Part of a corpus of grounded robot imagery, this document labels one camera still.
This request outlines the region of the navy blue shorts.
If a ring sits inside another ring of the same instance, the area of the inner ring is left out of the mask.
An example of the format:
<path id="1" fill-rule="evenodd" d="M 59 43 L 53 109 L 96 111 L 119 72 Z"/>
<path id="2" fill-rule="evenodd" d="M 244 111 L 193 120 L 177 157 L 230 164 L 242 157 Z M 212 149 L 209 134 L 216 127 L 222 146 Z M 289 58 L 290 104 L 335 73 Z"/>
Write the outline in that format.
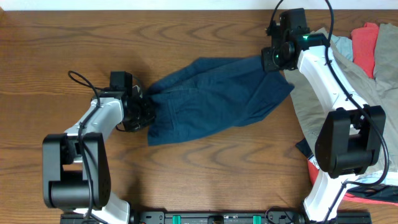
<path id="1" fill-rule="evenodd" d="M 262 121 L 294 89 L 279 72 L 265 72 L 261 58 L 198 58 L 153 83 L 155 106 L 150 146 L 192 141 Z"/>

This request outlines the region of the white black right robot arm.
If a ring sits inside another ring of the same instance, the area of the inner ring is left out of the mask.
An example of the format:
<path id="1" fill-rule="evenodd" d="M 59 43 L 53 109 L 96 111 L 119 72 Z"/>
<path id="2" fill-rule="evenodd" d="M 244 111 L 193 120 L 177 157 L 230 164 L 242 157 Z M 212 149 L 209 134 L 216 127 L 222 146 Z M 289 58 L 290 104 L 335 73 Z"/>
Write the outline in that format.
<path id="1" fill-rule="evenodd" d="M 297 69 L 313 88 L 326 114 L 315 143 L 319 171 L 302 203 L 296 223 L 337 223 L 337 208 L 357 176 L 386 152 L 386 114 L 369 106 L 353 89 L 335 62 L 324 34 L 272 34 L 262 50 L 267 72 Z"/>

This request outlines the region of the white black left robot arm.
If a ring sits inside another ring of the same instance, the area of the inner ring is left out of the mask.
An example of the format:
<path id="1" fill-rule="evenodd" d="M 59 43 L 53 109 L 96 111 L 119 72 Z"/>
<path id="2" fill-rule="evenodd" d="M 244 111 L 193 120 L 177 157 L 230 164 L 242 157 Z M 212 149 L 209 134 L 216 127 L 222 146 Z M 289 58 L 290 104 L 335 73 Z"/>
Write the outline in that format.
<path id="1" fill-rule="evenodd" d="M 42 143 L 43 198 L 48 208 L 76 213 L 82 223 L 129 223 L 131 206 L 111 190 L 105 142 L 119 124 L 139 130 L 150 117 L 142 89 L 96 92 L 88 111 Z"/>

